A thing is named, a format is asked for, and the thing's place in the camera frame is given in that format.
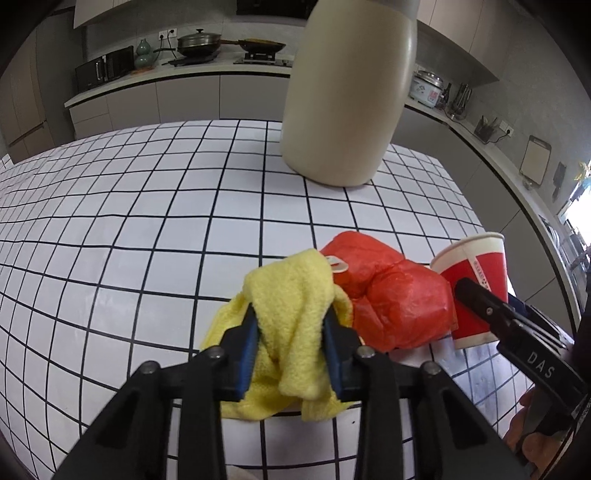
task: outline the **crumpled red bag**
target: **crumpled red bag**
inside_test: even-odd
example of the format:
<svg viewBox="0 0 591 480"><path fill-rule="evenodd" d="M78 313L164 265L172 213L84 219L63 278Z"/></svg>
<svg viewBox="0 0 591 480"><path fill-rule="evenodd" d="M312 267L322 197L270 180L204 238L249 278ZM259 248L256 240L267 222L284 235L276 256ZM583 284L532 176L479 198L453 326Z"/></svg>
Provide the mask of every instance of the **crumpled red bag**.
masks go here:
<svg viewBox="0 0 591 480"><path fill-rule="evenodd" d="M349 268L334 280L353 302L353 328L381 352L416 348L457 327L452 288L441 275L359 232L343 232L321 250Z"/></svg>

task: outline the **yellow towel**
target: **yellow towel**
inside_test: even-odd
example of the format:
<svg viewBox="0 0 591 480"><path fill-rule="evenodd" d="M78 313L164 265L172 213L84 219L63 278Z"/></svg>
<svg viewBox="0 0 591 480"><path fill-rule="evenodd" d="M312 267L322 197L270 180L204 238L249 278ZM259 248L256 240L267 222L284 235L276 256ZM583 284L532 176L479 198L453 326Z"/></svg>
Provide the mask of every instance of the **yellow towel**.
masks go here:
<svg viewBox="0 0 591 480"><path fill-rule="evenodd" d="M325 257L310 249L250 272L242 292L216 313L202 349L240 325L249 303L261 331L251 387L241 402L222 403L222 416L262 420L298 399L303 420L329 419L344 410L349 404L331 389L320 349L322 320L332 304L341 325L349 327L353 310L333 283Z"/></svg>

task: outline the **finger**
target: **finger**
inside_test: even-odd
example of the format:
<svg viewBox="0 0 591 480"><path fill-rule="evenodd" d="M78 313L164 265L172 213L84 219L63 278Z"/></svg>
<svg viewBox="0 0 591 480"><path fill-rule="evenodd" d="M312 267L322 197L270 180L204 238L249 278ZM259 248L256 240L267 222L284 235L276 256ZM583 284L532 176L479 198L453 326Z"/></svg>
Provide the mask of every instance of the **finger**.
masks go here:
<svg viewBox="0 0 591 480"><path fill-rule="evenodd" d="M532 433L523 442L522 451L525 458L532 462L540 472L544 472L559 448L559 440L541 433Z"/></svg>
<svg viewBox="0 0 591 480"><path fill-rule="evenodd" d="M523 405L524 407L529 407L531 404L531 400L534 398L534 393L535 393L535 388L532 388L532 389L528 390L527 392L525 392L521 396L521 398L519 399L520 405Z"/></svg>
<svg viewBox="0 0 591 480"><path fill-rule="evenodd" d="M517 446L517 442L521 438L523 432L523 424L525 422L525 416L527 415L527 408L522 408L517 414L511 419L509 424L509 430L505 434L503 440L507 446L514 452Z"/></svg>

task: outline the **white tablecloth with black grid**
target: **white tablecloth with black grid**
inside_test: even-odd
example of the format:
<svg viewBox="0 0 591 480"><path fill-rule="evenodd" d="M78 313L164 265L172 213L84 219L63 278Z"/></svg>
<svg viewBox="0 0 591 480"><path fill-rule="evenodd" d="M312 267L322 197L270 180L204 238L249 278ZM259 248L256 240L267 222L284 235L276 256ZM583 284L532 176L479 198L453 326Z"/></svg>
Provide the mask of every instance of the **white tablecloth with black grid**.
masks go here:
<svg viewBox="0 0 591 480"><path fill-rule="evenodd" d="M150 125L0 173L0 430L33 475L51 477L140 363L187 361L250 270L350 229L426 265L483 231L435 158L392 145L369 184L334 188L287 167L280 136L276 122ZM501 435L530 386L494 345L456 352L446 338L391 356L439 362ZM223 429L228 464L258 478L353 477L358 408L322 423L285 412Z"/></svg>

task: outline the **red and white paper cup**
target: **red and white paper cup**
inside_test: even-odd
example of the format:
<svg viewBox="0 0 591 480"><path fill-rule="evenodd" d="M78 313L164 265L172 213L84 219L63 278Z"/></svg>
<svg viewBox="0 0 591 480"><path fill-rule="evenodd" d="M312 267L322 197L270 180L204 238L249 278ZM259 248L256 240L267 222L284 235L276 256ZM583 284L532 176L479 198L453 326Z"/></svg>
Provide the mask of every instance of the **red and white paper cup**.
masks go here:
<svg viewBox="0 0 591 480"><path fill-rule="evenodd" d="M439 273L452 286L461 278L471 278L502 301L508 301L505 237L500 233L482 233L469 236L442 250L431 262L431 269ZM456 349L494 342L488 323L455 301L458 328L452 332Z"/></svg>

